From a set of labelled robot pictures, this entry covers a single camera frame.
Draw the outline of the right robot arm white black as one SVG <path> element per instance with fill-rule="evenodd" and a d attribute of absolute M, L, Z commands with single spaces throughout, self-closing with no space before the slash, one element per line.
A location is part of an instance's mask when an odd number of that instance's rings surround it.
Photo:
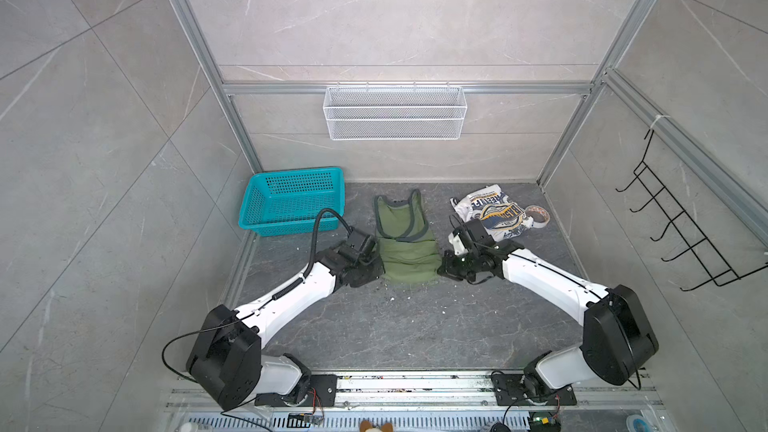
<path fill-rule="evenodd" d="M 521 377 L 523 398 L 542 403 L 574 383 L 598 378 L 621 386 L 636 379 L 659 351 L 659 342 L 637 294 L 575 276 L 512 239 L 495 241 L 479 220 L 458 225 L 449 235 L 438 274 L 479 285 L 487 272 L 544 298 L 582 328 L 582 341 L 530 362 Z"/>

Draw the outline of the green tank top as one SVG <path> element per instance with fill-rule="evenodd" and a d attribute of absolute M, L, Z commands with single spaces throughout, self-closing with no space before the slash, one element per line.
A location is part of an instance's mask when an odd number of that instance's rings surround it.
<path fill-rule="evenodd" d="M 374 197 L 378 252 L 390 282 L 423 284 L 438 278 L 442 260 L 430 229 L 422 195 L 413 189 L 405 200 Z"/>

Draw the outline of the white tank top navy trim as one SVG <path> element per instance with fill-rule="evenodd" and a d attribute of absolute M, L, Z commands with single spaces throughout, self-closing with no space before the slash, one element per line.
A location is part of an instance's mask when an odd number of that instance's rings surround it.
<path fill-rule="evenodd" d="M 479 189 L 462 199 L 451 198 L 450 204 L 463 222 L 479 220 L 497 242 L 519 237 L 533 229 L 529 227 L 526 207 L 514 202 L 498 184 Z"/>

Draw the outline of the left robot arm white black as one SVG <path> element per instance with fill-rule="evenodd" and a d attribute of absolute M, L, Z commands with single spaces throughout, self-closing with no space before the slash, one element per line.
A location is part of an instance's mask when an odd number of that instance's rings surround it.
<path fill-rule="evenodd" d="M 346 239 L 313 250 L 307 267 L 261 298 L 232 310 L 212 309 L 186 362 L 186 371 L 219 405 L 230 411 L 259 396 L 287 404 L 305 400 L 311 387 L 308 367 L 290 354 L 262 350 L 310 306 L 343 287 L 360 287 L 381 272 L 375 238 L 352 228 Z"/>

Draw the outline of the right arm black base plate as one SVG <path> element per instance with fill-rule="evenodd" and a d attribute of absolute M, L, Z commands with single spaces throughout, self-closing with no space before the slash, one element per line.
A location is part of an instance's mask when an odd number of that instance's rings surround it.
<path fill-rule="evenodd" d="M 573 388 L 550 389 L 522 373 L 492 371 L 489 376 L 499 406 L 576 406 Z"/>

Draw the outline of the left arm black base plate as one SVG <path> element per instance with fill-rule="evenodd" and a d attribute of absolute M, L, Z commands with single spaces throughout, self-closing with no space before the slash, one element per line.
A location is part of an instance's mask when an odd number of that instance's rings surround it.
<path fill-rule="evenodd" d="M 256 406 L 273 407 L 320 407 L 333 406 L 337 393 L 339 377 L 333 374 L 320 374 L 302 377 L 287 394 L 258 394 L 253 403 Z"/>

